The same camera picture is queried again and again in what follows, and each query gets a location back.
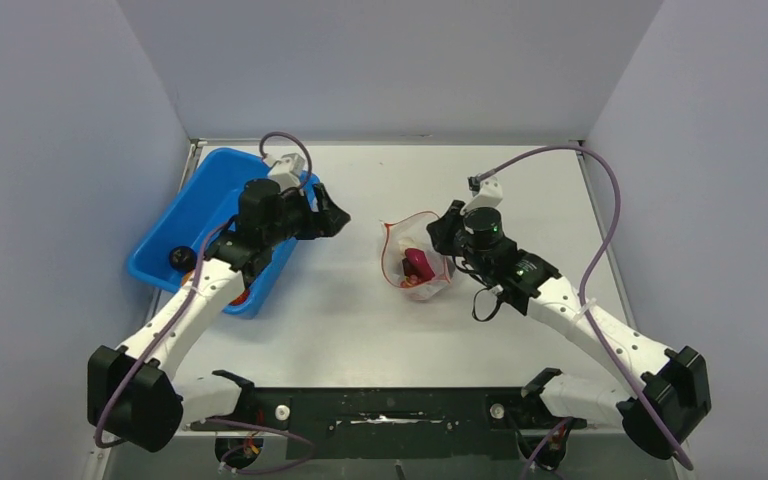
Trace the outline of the clear zip top bag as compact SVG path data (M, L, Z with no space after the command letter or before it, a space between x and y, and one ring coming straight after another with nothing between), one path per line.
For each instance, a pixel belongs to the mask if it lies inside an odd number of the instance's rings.
M385 281L413 301L428 301L455 283L451 259L432 246L427 227L440 216L421 211L383 222L380 268Z

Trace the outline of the purple grape bunch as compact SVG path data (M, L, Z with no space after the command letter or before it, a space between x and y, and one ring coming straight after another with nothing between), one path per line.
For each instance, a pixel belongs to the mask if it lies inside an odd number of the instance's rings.
M426 283L427 280L417 275L409 275L404 277L399 283L401 289L412 289L419 285Z

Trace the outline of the purple sweet potato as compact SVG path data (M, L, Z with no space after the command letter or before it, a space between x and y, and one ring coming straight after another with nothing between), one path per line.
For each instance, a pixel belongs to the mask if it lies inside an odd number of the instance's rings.
M423 250L417 251L410 259L405 259L405 275L417 275L427 281L435 277L435 272L431 267L428 258Z

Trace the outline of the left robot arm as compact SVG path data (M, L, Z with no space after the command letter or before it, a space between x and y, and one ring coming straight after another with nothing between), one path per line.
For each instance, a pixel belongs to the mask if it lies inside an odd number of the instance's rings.
M141 330L118 347L99 347L88 361L87 417L94 442L164 448L180 427L234 412L249 381L216 371L188 388L173 384L186 355L228 304L270 265L289 240L336 236L351 220L326 187L308 200L298 187L248 182L238 211L209 233L190 278Z

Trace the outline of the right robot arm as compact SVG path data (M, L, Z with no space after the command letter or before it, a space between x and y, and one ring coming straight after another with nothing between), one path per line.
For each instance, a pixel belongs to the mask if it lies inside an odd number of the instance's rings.
M572 417L619 427L647 454L687 463L682 445L711 410L705 358L646 337L587 298L557 267L508 238L497 209L463 206L453 202L428 225L433 249L463 259L499 304L553 329L623 385L547 368L525 389L526 420L545 427Z

